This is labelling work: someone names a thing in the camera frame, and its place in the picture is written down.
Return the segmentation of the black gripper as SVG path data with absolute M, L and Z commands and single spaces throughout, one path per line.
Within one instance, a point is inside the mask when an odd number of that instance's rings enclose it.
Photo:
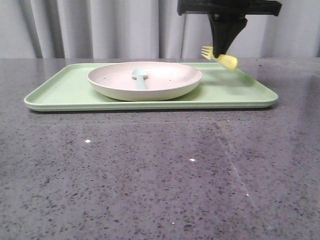
M 218 58 L 226 54 L 229 47 L 246 27 L 248 20 L 245 15 L 278 16 L 282 4 L 277 0 L 179 0 L 177 13 L 210 14 L 208 16 L 213 56 Z M 214 14 L 225 14 L 226 20 Z

